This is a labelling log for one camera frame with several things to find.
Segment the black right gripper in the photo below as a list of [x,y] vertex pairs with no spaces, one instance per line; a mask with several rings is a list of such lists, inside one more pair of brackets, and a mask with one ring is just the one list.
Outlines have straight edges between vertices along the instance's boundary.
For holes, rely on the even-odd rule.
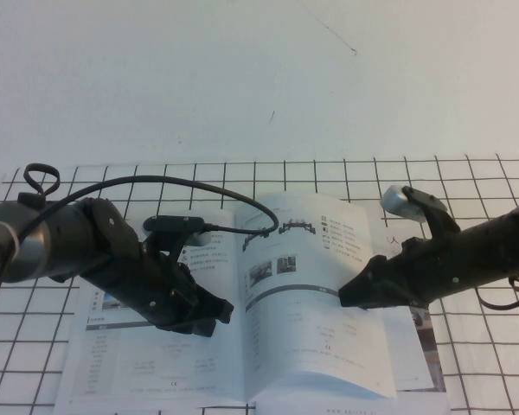
[[399,255],[374,256],[339,290],[343,307],[416,305],[506,279],[519,281],[519,210],[461,230],[447,213],[430,220],[437,234],[407,243]]

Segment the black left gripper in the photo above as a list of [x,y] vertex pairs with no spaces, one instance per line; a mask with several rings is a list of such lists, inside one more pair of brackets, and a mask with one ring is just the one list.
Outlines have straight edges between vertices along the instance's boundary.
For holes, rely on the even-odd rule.
[[136,255],[115,255],[81,277],[156,328],[182,335],[211,337],[217,321],[230,323],[234,311],[228,300],[197,285],[187,266],[145,243]]

